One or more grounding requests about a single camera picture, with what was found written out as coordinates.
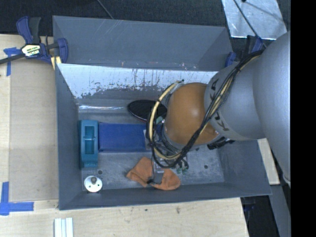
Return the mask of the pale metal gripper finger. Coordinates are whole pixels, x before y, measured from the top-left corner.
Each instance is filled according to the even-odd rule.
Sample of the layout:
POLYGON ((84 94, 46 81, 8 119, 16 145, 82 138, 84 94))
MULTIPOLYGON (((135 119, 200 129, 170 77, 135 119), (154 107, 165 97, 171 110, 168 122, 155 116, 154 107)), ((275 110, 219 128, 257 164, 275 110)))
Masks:
POLYGON ((154 182, 162 182, 164 169, 156 162, 154 163, 154 182))

